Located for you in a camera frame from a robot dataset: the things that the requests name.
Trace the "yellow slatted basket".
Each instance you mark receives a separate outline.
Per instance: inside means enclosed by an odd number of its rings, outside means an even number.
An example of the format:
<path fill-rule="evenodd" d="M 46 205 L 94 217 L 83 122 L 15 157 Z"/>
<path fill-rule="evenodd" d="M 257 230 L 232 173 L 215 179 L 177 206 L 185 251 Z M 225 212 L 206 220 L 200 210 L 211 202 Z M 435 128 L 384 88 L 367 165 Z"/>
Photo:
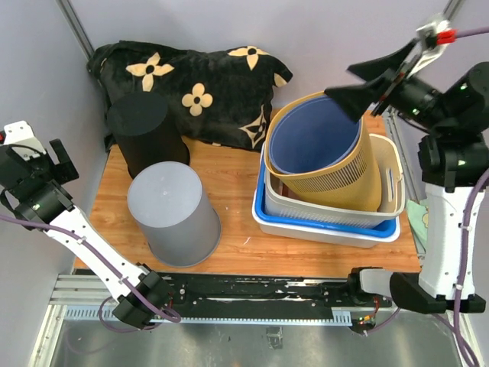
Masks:
<path fill-rule="evenodd" d="M 381 204 L 381 174 L 371 146 L 363 116 L 361 134 L 354 149 L 337 164 L 304 174 L 282 174 L 271 163 L 269 147 L 271 132 L 279 118 L 294 106 L 324 92 L 313 93 L 283 107 L 272 119 L 268 129 L 264 163 L 301 200 L 340 209 L 376 211 Z"/>

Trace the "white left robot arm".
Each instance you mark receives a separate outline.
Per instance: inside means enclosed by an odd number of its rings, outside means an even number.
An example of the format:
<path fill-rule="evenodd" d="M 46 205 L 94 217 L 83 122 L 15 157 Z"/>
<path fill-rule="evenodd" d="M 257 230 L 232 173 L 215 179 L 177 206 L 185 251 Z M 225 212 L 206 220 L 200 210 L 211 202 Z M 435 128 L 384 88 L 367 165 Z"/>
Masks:
<path fill-rule="evenodd" d="M 63 188 L 79 173 L 63 143 L 50 141 L 58 161 L 36 138 L 1 142 L 1 204 L 6 222 L 38 230 L 81 258 L 103 282 L 116 306 L 113 315 L 139 330 L 154 328 L 159 317 L 179 323 L 172 309 L 173 289 L 146 265 L 135 265 L 94 229 Z"/>

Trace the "grey bucket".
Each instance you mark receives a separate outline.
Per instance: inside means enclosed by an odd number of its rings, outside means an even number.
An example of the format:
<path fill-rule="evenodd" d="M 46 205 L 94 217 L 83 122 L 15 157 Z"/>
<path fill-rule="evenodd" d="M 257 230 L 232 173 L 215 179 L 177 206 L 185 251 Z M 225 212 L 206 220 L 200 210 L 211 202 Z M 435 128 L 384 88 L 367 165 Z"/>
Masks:
<path fill-rule="evenodd" d="M 219 215 L 188 165 L 166 161 L 145 168 L 133 179 L 127 202 L 151 252 L 165 265 L 192 267 L 219 244 Z"/>

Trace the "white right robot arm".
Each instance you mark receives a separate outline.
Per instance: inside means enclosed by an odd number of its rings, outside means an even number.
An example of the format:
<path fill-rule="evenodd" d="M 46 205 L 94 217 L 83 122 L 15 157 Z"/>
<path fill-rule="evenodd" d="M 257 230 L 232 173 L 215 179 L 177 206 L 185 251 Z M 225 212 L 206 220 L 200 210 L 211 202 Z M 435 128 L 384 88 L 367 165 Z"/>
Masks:
<path fill-rule="evenodd" d="M 374 282 L 387 280 L 383 295 L 406 310 L 421 314 L 483 313 L 484 298 L 474 289 L 471 273 L 474 228 L 488 176 L 488 65 L 480 62 L 440 92 L 416 75 L 427 54 L 411 56 L 406 46 L 385 57 L 356 63 L 348 71 L 361 79 L 355 86 L 325 90 L 351 119 L 367 108 L 375 115 L 387 108 L 419 123 L 425 136 L 418 159 L 429 204 L 427 247 L 418 273 L 360 268 L 346 287 L 348 300 L 365 305 Z"/>

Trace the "blue bucket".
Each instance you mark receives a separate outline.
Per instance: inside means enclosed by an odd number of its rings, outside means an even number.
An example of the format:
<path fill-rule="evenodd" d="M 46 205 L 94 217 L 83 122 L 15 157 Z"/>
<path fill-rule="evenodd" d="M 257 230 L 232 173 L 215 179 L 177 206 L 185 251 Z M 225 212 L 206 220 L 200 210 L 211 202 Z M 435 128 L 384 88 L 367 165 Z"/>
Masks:
<path fill-rule="evenodd" d="M 353 122 L 328 96 L 321 94 L 294 106 L 271 132 L 269 157 L 282 174 L 317 171 L 345 158 L 360 138 Z"/>

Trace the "black large bucket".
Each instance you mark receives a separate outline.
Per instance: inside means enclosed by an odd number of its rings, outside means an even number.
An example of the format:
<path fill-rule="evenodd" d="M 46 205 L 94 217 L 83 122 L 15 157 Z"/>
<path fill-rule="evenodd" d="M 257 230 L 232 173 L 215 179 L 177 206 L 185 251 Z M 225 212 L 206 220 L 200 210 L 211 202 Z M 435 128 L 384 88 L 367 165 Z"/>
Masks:
<path fill-rule="evenodd" d="M 159 93 L 135 92 L 121 97 L 108 109 L 107 123 L 132 178 L 159 162 L 190 163 L 175 117 Z"/>

